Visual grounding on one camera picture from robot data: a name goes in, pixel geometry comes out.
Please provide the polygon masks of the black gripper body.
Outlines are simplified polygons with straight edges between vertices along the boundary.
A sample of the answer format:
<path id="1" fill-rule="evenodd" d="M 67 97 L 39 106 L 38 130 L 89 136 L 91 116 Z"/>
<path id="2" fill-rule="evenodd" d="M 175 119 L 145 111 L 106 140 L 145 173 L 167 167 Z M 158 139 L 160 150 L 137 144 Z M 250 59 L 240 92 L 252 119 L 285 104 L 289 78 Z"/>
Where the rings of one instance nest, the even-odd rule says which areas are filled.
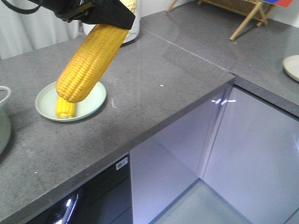
<path id="1" fill-rule="evenodd" d="M 93 13 L 98 10 L 92 0 L 42 0 L 41 6 L 56 14 Z"/>

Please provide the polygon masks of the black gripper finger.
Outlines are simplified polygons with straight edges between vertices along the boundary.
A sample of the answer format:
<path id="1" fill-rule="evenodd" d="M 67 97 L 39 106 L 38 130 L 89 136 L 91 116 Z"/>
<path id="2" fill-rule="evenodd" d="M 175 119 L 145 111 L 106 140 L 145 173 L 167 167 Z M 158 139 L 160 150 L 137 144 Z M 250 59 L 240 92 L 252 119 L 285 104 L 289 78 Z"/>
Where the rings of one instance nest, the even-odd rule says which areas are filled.
<path id="1" fill-rule="evenodd" d="M 79 20 L 89 25 L 108 24 L 128 30 L 135 21 L 134 13 L 119 0 L 71 0 L 55 16 L 65 22 Z"/>

